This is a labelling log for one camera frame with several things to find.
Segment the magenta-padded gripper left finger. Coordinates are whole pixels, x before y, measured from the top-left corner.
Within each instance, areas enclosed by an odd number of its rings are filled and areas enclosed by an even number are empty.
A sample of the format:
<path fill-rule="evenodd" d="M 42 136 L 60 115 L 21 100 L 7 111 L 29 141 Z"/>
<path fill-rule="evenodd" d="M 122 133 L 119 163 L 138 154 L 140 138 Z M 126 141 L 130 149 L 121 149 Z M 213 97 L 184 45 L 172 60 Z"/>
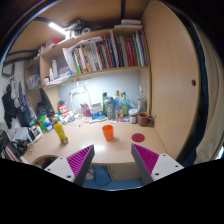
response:
<path fill-rule="evenodd" d="M 45 171 L 82 186 L 94 155 L 94 146 L 90 145 L 67 158 L 58 157 Z"/>

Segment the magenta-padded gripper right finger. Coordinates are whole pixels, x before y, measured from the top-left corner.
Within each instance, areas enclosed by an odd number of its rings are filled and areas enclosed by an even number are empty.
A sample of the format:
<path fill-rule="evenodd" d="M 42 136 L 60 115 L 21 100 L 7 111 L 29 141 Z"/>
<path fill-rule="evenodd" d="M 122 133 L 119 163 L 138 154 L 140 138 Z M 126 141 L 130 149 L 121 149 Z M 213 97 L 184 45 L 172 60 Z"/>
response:
<path fill-rule="evenodd" d="M 157 154 L 137 144 L 131 145 L 131 154 L 136 162 L 144 185 L 183 169 L 183 166 L 168 154 Z"/>

